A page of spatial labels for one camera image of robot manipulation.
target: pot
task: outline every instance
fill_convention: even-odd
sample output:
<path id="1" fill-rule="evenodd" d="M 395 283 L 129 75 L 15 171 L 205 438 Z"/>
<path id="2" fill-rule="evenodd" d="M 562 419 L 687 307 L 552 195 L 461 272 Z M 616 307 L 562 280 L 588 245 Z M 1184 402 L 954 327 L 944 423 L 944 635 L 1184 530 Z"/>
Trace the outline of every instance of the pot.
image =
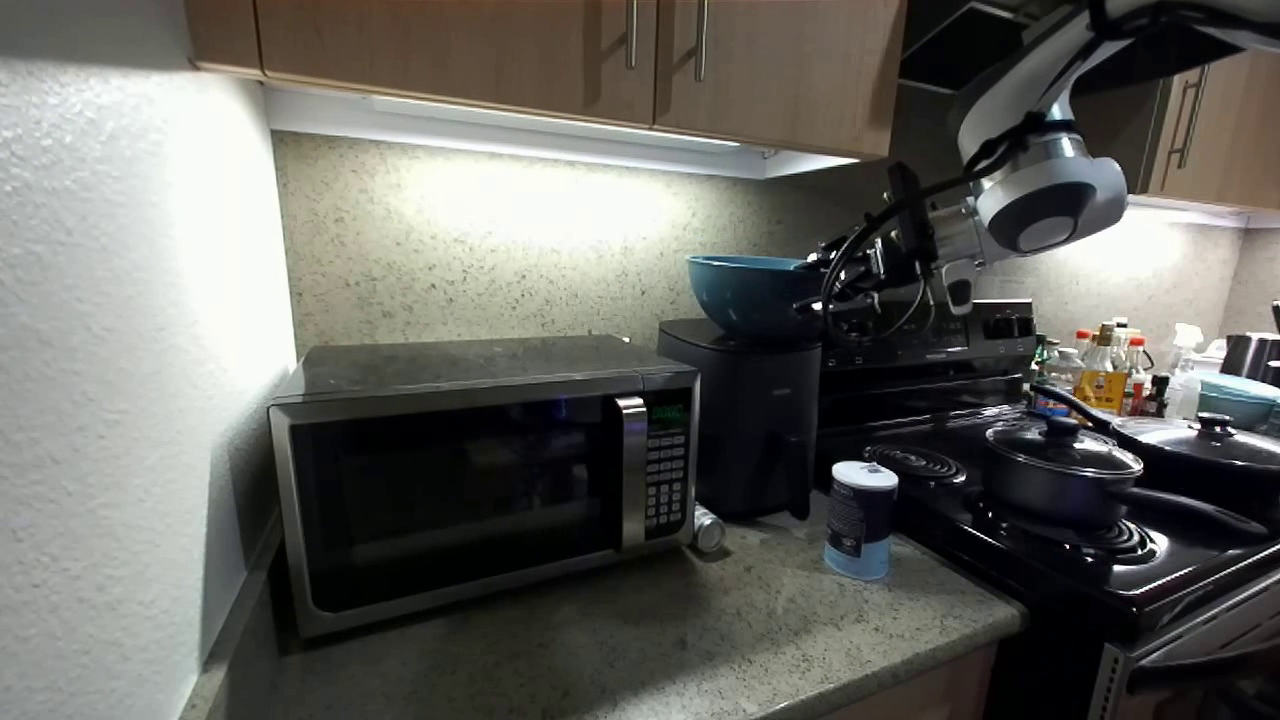
<path id="1" fill-rule="evenodd" d="M 1134 446 L 1149 479 L 1160 488 L 1205 495 L 1280 526 L 1280 438 L 1242 430 L 1227 415 L 1202 411 L 1181 419 L 1109 419 L 1077 397 L 1033 387 L 1046 398 L 1073 408 L 1091 430 Z"/>
<path id="2" fill-rule="evenodd" d="M 1267 534 L 1264 522 L 1227 506 L 1134 488 L 1146 475 L 1146 460 L 1056 411 L 1005 415 L 988 426 L 988 454 L 988 495 L 1046 519 L 1111 526 L 1123 519 L 1123 502 L 1149 502 L 1160 511 L 1212 519 L 1242 534 Z"/>

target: wooden cabinet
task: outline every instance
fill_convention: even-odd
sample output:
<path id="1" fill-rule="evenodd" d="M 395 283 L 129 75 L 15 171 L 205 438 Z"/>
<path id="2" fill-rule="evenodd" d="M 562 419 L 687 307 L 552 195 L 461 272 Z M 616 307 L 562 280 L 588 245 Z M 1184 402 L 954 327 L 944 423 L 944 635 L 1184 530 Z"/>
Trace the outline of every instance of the wooden cabinet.
<path id="1" fill-rule="evenodd" d="M 669 0 L 656 123 L 890 156 L 905 0 Z"/>
<path id="2" fill-rule="evenodd" d="M 263 71 L 570 116 L 654 116 L 656 0 L 256 0 Z"/>
<path id="3" fill-rule="evenodd" d="M 254 0 L 188 0 L 191 58 L 262 75 Z"/>
<path id="4" fill-rule="evenodd" d="M 1077 112 L 1134 191 L 1280 207 L 1280 55 L 1242 51 L 1170 82 L 1083 97 Z"/>
<path id="5" fill-rule="evenodd" d="M 191 34 L 229 31 L 209 5 L 254 0 L 188 0 Z M 905 14 L 908 0 L 256 0 L 256 46 L 267 81 L 890 156 Z"/>
<path id="6" fill-rule="evenodd" d="M 996 648 L 970 650 L 944 666 L 893 682 L 827 720 L 981 720 L 988 707 Z"/>

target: blue bowl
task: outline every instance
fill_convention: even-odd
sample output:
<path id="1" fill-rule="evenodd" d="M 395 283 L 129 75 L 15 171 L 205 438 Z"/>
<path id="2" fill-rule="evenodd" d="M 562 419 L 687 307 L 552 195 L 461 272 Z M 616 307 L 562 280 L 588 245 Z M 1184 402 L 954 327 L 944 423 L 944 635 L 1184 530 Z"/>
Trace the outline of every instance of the blue bowl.
<path id="1" fill-rule="evenodd" d="M 822 317 L 806 313 L 822 294 L 822 272 L 798 254 L 693 254 L 693 294 L 727 336 L 761 344 L 822 339 Z"/>
<path id="2" fill-rule="evenodd" d="M 1225 411 L 1235 426 L 1264 426 L 1280 408 L 1280 387 L 1248 375 L 1205 375 L 1202 411 Z"/>

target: backsplash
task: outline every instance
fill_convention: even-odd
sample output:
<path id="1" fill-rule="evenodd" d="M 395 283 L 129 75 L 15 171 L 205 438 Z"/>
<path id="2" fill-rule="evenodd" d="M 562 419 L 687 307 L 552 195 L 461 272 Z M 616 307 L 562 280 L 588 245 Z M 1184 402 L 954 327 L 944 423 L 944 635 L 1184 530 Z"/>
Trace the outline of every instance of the backsplash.
<path id="1" fill-rule="evenodd" d="M 1280 229 L 1248 233 L 1232 280 L 1225 330 L 1275 330 L 1272 304 L 1280 298 Z"/>
<path id="2" fill-rule="evenodd" d="M 686 258 L 806 254 L 858 219 L 770 182 L 275 137 L 297 344 L 608 330 L 699 317 Z"/>
<path id="3" fill-rule="evenodd" d="M 699 317 L 686 258 L 806 254 L 860 219 L 860 191 L 620 171 L 275 130 L 297 344 L 613 330 L 656 339 Z M 1036 319 L 1134 317 L 1160 347 L 1175 319 L 1220 330 L 1235 229 L 1134 207 L 1073 247 L 1009 258 L 981 294 L 1036 294 Z"/>

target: stove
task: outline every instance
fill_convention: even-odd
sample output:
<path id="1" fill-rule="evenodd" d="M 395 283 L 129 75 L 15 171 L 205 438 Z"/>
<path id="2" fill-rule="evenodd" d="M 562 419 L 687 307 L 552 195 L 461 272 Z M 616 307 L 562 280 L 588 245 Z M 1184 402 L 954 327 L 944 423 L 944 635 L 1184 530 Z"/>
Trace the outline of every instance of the stove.
<path id="1" fill-rule="evenodd" d="M 1280 666 L 1275 539 L 1149 502 L 1109 526 L 1060 522 L 983 491 L 983 430 L 1024 397 L 1028 313 L 1001 304 L 1013 322 L 983 313 L 944 322 L 948 339 L 923 327 L 913 347 L 832 354 L 822 393 L 816 466 L 896 466 L 896 530 L 1028 609 L 1028 626 L 1001 644 L 988 717 L 1109 720 L 1142 692 L 1192 689 L 1207 703 L 1261 663 Z"/>
<path id="2" fill-rule="evenodd" d="M 983 426 L 1016 408 L 948 423 L 880 430 L 860 454 L 902 475 L 896 526 L 963 571 L 1036 603 L 1090 612 L 1109 638 L 1146 635 L 1192 614 L 1198 595 L 1275 568 L 1280 544 L 1232 534 L 1207 519 L 1127 506 L 1111 526 L 1042 519 L 983 495 Z"/>

